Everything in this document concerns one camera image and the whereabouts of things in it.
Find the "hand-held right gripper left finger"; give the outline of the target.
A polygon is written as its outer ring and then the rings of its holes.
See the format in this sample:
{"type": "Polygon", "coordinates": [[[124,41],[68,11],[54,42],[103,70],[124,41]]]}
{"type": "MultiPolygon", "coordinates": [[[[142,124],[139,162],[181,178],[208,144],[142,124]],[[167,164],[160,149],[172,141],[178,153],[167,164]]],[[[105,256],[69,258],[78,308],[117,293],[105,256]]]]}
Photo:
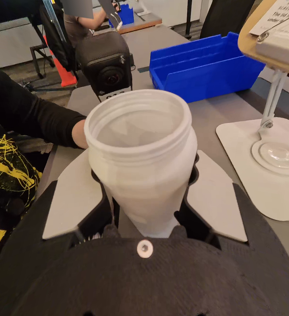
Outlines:
{"type": "Polygon", "coordinates": [[[81,153],[60,174],[52,197],[43,239],[74,233],[80,241],[92,238],[111,223],[112,210],[104,186],[81,153]]]}

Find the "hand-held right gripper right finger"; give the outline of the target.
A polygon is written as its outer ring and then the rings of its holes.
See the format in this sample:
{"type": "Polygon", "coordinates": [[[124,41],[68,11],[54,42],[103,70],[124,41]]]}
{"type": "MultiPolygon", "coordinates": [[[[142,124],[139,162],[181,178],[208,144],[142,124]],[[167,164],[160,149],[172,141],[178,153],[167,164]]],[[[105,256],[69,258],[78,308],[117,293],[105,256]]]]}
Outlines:
{"type": "Polygon", "coordinates": [[[188,238],[211,243],[219,237],[248,241],[233,181],[203,151],[197,150],[176,219],[188,238]]]}

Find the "white bottle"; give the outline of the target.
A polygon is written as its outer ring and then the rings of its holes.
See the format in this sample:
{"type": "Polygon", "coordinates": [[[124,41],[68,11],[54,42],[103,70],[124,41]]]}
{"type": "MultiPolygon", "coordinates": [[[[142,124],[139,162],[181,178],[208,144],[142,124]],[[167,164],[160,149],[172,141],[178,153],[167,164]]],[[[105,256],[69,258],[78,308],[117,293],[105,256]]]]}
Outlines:
{"type": "Polygon", "coordinates": [[[110,97],[87,116],[89,163],[138,231],[168,238],[197,154],[186,101],[162,90],[110,97]]]}

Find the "person's left forearm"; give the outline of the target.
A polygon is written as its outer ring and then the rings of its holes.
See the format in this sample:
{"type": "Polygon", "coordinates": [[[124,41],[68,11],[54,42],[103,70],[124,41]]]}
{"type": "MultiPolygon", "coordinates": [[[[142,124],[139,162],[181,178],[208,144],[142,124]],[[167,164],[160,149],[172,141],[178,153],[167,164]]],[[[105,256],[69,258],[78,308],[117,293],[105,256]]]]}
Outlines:
{"type": "Polygon", "coordinates": [[[72,129],[86,116],[29,92],[0,70],[0,125],[6,131],[78,148],[72,129]]]}

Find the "person's left hand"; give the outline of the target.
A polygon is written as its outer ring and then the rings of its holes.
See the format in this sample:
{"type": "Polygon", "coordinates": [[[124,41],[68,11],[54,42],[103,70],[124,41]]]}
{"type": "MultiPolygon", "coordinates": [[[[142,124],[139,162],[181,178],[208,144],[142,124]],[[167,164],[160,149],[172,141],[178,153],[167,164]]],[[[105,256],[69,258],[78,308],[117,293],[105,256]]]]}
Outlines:
{"type": "Polygon", "coordinates": [[[72,139],[78,148],[87,149],[88,144],[84,134],[85,119],[75,124],[72,129],[72,139]]]}

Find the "orange traffic cone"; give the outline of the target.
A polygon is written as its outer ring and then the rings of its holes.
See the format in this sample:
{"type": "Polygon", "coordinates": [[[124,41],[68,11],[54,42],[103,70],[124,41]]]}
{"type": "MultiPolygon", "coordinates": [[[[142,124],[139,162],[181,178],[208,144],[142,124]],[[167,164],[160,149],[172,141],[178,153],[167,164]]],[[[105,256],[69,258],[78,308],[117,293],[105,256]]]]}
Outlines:
{"type": "Polygon", "coordinates": [[[72,72],[66,71],[66,69],[60,64],[58,59],[54,56],[52,50],[49,48],[50,54],[52,56],[53,62],[58,70],[59,76],[61,78],[61,87],[66,88],[77,84],[77,79],[72,72]]]}

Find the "small blue plastic bin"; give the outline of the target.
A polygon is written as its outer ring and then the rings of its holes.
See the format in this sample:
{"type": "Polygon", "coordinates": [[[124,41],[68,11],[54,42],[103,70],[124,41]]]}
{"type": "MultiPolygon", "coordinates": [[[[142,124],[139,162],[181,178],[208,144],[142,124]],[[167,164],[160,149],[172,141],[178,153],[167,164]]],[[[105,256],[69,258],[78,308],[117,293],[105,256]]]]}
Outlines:
{"type": "Polygon", "coordinates": [[[111,28],[119,30],[122,26],[134,23],[134,11],[128,4],[112,2],[108,15],[108,22],[111,28]]]}

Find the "wooden top desk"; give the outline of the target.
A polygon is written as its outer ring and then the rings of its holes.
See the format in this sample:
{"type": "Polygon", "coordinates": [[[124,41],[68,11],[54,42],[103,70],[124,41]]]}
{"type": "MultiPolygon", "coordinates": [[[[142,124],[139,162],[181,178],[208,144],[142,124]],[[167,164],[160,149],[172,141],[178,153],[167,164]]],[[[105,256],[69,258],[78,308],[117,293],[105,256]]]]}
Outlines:
{"type": "Polygon", "coordinates": [[[127,25],[123,25],[118,30],[118,33],[119,34],[131,33],[134,31],[154,27],[160,24],[162,24],[162,18],[160,18],[154,13],[149,13],[142,16],[139,16],[138,14],[134,13],[134,22],[127,25]]]}

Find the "black office chair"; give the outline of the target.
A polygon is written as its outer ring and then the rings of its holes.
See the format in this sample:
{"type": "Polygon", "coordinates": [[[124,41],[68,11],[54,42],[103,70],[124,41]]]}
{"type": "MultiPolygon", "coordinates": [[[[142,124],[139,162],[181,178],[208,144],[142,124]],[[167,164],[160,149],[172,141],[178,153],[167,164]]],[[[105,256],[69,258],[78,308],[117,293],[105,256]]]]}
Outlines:
{"type": "MultiPolygon", "coordinates": [[[[30,47],[32,61],[39,79],[44,79],[46,76],[40,72],[36,52],[40,54],[44,60],[48,61],[52,68],[56,67],[49,51],[50,48],[60,64],[66,69],[66,71],[72,72],[78,81],[78,63],[76,61],[75,50],[72,47],[65,31],[63,15],[63,10],[57,4],[52,1],[43,1],[43,4],[39,9],[42,31],[39,30],[39,23],[36,23],[33,17],[28,18],[42,41],[41,45],[30,47]]],[[[63,90],[72,91],[76,85],[66,88],[48,88],[48,86],[36,88],[31,83],[28,83],[25,87],[30,92],[55,92],[63,90]]]]}
{"type": "Polygon", "coordinates": [[[203,23],[200,39],[229,32],[239,34],[254,0],[213,0],[203,23]]]}

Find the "clear round stand foot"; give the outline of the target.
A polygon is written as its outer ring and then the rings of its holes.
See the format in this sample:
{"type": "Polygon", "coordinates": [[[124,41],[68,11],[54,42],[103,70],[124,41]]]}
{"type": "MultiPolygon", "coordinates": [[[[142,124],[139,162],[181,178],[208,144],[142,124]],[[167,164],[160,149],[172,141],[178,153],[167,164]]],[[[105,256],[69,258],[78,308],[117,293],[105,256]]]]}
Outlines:
{"type": "Polygon", "coordinates": [[[289,176],[289,145],[260,140],[252,145],[253,159],[263,168],[289,176]]]}

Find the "black standing monitor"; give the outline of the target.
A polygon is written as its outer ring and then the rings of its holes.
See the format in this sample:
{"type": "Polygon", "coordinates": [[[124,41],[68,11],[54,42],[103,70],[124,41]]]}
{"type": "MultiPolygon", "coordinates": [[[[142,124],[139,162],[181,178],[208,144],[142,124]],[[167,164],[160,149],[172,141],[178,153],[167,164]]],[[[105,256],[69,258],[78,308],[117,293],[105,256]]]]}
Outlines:
{"type": "Polygon", "coordinates": [[[186,14],[186,29],[184,37],[188,40],[191,39],[190,28],[191,28],[191,11],[192,11],[192,0],[187,1],[187,14],[186,14]]]}

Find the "wooden display board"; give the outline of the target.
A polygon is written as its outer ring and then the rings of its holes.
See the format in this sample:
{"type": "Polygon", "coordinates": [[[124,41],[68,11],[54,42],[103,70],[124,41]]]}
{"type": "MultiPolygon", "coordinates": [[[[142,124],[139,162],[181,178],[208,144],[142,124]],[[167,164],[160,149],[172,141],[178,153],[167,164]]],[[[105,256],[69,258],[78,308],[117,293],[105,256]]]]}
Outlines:
{"type": "Polygon", "coordinates": [[[255,11],[249,16],[239,33],[238,47],[239,50],[247,57],[258,60],[271,69],[279,69],[282,72],[289,73],[289,63],[283,63],[281,61],[277,61],[276,59],[257,53],[257,38],[249,33],[275,2],[276,0],[262,1],[255,11]]]}

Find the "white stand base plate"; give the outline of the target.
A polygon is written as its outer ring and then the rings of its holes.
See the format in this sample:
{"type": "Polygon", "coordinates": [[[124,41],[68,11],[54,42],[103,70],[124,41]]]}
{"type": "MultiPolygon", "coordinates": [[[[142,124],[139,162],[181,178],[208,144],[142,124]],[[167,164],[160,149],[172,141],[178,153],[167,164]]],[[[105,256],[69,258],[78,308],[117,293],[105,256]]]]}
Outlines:
{"type": "Polygon", "coordinates": [[[217,136],[255,207],[277,221],[289,221],[289,176],[273,173],[252,157],[260,140],[289,145],[289,120],[274,118],[273,127],[258,132],[260,119],[221,124],[217,136]]]}

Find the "black wall screen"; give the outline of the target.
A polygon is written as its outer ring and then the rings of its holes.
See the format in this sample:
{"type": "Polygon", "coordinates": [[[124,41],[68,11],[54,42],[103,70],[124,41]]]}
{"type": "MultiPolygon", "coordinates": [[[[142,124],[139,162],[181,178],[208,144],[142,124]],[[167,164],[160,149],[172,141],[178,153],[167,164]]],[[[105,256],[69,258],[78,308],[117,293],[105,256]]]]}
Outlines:
{"type": "Polygon", "coordinates": [[[32,17],[42,4],[42,0],[0,0],[0,23],[32,17]]]}

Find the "white stand post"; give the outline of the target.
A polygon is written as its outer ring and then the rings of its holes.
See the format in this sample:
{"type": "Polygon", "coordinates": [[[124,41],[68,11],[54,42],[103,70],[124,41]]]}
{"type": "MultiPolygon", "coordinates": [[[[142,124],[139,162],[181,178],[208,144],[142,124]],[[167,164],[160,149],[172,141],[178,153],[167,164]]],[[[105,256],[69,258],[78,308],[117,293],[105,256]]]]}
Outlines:
{"type": "Polygon", "coordinates": [[[285,80],[287,78],[287,72],[283,72],[279,69],[274,71],[271,86],[269,89],[268,98],[266,100],[263,117],[258,132],[262,132],[264,129],[273,127],[273,118],[275,115],[275,109],[283,89],[285,80]]]}

